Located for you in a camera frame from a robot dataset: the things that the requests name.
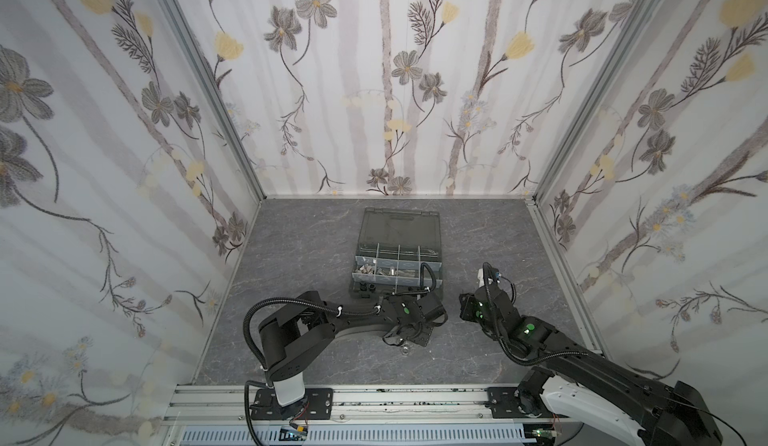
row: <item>flower center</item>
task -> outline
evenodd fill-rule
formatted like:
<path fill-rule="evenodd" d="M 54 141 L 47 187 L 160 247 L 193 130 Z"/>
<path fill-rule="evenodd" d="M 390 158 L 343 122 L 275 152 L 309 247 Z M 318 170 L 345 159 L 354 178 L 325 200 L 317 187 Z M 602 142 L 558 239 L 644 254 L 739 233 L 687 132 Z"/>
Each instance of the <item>flower center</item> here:
<path fill-rule="evenodd" d="M 43 407 L 50 408 L 56 402 L 56 393 L 48 393 L 43 396 Z"/>
<path fill-rule="evenodd" d="M 24 91 L 24 89 L 21 86 L 19 86 L 18 84 L 14 83 L 13 81 L 9 81 L 9 82 L 5 83 L 5 89 L 11 90 L 14 93 L 21 93 L 22 91 Z"/>

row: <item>plastic storage box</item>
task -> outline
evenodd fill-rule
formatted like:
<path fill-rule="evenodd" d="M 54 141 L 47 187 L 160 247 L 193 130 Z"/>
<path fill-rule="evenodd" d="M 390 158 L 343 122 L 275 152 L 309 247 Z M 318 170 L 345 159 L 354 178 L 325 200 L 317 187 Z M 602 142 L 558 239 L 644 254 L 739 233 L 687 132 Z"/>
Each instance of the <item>plastic storage box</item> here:
<path fill-rule="evenodd" d="M 350 293 L 369 298 L 418 290 L 418 269 L 430 265 L 442 295 L 442 244 L 437 211 L 366 208 L 357 241 Z M 424 286 L 432 280 L 426 274 Z"/>

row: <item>gray table surface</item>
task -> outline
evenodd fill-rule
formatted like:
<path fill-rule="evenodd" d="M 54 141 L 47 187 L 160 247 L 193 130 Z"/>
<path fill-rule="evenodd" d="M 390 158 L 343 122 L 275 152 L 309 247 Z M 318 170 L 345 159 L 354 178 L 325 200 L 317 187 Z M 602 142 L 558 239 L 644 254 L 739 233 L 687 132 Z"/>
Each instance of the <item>gray table surface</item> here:
<path fill-rule="evenodd" d="M 325 301 L 349 294 L 357 237 L 367 206 L 440 213 L 448 323 L 429 344 L 385 345 L 374 333 L 340 338 L 304 371 L 307 384 L 467 384 L 519 382 L 527 368 L 504 356 L 475 323 L 458 317 L 458 295 L 477 287 L 484 261 L 517 284 L 521 314 L 542 318 L 582 343 L 578 327 L 522 200 L 267 200 L 243 252 L 196 384 L 263 380 L 243 339 L 246 311 L 273 296 L 315 289 Z M 259 311 L 252 331 L 278 306 Z"/>

